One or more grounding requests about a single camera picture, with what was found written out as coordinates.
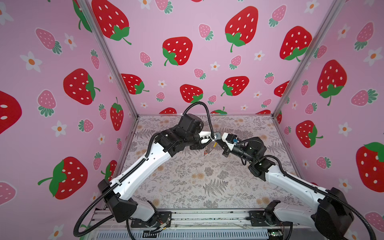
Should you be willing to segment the grey keyring loop yellow tag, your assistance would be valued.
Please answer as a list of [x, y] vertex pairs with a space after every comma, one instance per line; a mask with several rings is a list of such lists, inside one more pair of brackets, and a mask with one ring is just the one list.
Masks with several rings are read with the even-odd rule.
[[213, 148], [215, 141], [212, 141], [208, 144], [208, 146], [205, 148], [205, 151], [208, 151], [211, 153], [215, 148]]

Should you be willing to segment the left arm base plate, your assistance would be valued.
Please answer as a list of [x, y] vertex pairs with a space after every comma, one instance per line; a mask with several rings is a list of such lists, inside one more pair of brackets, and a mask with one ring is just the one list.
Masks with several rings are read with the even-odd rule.
[[139, 219], [132, 219], [130, 227], [132, 228], [167, 228], [171, 226], [172, 212], [155, 212], [155, 214], [148, 220], [142, 221]]

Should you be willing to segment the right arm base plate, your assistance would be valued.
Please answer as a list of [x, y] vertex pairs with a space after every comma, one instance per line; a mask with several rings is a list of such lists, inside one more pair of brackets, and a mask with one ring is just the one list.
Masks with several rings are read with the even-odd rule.
[[251, 222], [253, 227], [289, 227], [290, 222], [282, 222], [272, 212], [265, 211], [249, 211], [249, 216], [246, 218]]

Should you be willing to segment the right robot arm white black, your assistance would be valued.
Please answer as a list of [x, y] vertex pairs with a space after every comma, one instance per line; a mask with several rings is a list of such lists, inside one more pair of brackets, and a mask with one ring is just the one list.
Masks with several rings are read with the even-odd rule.
[[329, 240], [345, 239], [354, 216], [339, 189], [328, 190], [288, 173], [277, 157], [266, 154], [267, 147], [258, 137], [239, 141], [235, 135], [228, 135], [216, 142], [224, 150], [224, 156], [239, 157], [249, 163], [248, 169], [253, 176], [285, 189], [309, 207], [308, 210], [289, 210], [275, 202], [269, 208], [276, 219], [313, 227]]

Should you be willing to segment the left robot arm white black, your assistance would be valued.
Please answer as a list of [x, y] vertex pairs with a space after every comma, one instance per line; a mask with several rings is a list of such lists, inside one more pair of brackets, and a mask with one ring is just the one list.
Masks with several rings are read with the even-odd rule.
[[130, 218], [144, 222], [154, 221], [156, 209], [149, 202], [135, 201], [132, 196], [137, 188], [163, 163], [186, 147], [201, 150], [215, 139], [214, 130], [203, 131], [203, 121], [192, 114], [182, 115], [172, 128], [155, 133], [148, 149], [133, 165], [111, 180], [102, 180], [98, 188], [102, 199], [118, 222]]

